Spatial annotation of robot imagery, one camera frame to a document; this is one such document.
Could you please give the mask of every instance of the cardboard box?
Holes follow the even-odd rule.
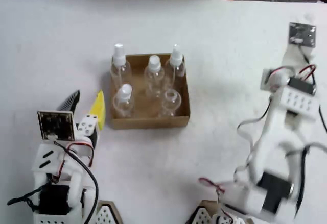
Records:
[[[147,128],[172,128],[184,127],[190,119],[190,99],[186,74],[183,78],[183,86],[180,90],[182,103],[176,111],[176,116],[158,118],[161,109],[160,99],[151,100],[146,97],[146,84],[144,81],[144,70],[148,65],[149,57],[158,55],[162,66],[169,59],[170,54],[142,54],[126,55],[126,59],[131,64],[132,86],[134,95],[134,115],[132,118],[118,118],[113,108],[112,100],[116,93],[114,83],[110,84],[110,104],[111,120],[110,124],[114,129],[147,129]]]

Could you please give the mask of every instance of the clear plastic bottle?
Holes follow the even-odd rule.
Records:
[[[144,70],[146,95],[149,98],[159,98],[163,89],[165,71],[161,66],[160,57],[152,55],[149,64]]]
[[[173,89],[166,90],[161,97],[161,110],[159,117],[170,117],[175,116],[176,110],[182,103],[180,94]]]
[[[183,63],[183,54],[179,45],[174,45],[169,60],[165,64],[165,85],[164,90],[176,89],[182,87],[182,80],[185,75],[185,65]]]
[[[114,45],[114,54],[110,73],[116,90],[118,90],[123,84],[132,84],[131,65],[126,60],[126,55],[122,44]]]
[[[132,91],[131,85],[124,84],[113,98],[113,107],[120,118],[128,118],[133,115],[134,98]]]

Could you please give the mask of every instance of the white tabletop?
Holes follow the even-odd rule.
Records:
[[[197,178],[230,180],[244,163],[248,144],[236,126],[266,108],[262,70],[281,64],[288,24],[303,19],[318,27],[312,61],[327,118],[326,4],[0,0],[2,222],[32,220],[25,203],[5,204],[33,189],[30,168],[41,143],[36,111],[55,109],[77,89],[76,121],[100,89],[109,101],[109,60],[121,42],[128,54],[167,53],[181,45],[191,119],[183,129],[115,131],[106,125],[92,167],[100,199],[114,201],[127,224],[185,223],[202,199],[216,198]],[[258,136],[262,123],[248,128]],[[326,138],[318,121],[312,140]],[[327,157],[312,150],[296,223],[327,219],[326,164]]]

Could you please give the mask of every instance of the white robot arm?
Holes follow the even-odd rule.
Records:
[[[90,113],[76,124],[73,112],[79,97],[76,91],[56,111],[37,113],[44,142],[32,167],[35,190],[8,202],[27,202],[35,224],[92,223],[95,216],[98,185],[88,167],[99,140],[99,125],[104,123],[104,99],[101,91]],[[84,186],[85,172],[95,188]]]
[[[299,58],[307,58],[315,45],[315,31],[315,26],[291,23],[289,45],[284,55],[284,61],[289,65],[264,70],[261,89],[272,95],[261,137],[255,146],[252,145],[243,167],[248,170],[250,181],[210,184],[217,188],[223,210],[232,215],[287,224],[293,221],[299,209],[304,188],[303,155],[286,157],[288,176],[268,172],[265,168],[267,158],[275,149],[281,148],[287,154],[303,150],[309,143],[319,109],[315,83],[307,81],[315,66],[296,70],[303,67],[298,63]],[[219,217],[217,215],[213,223],[222,223],[222,219],[218,221]]]

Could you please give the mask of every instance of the bottle cap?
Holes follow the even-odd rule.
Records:
[[[124,84],[121,86],[121,88],[118,90],[116,97],[120,102],[127,102],[131,99],[132,95],[132,86],[129,84]]]
[[[148,69],[150,72],[159,72],[161,69],[160,57],[152,55],[149,58]]]
[[[114,54],[113,54],[113,64],[118,66],[123,66],[126,63],[126,56],[124,47],[122,44],[115,44],[114,45]]]
[[[173,66],[179,66],[183,61],[183,54],[180,51],[179,45],[174,45],[173,52],[170,55],[170,64]]]

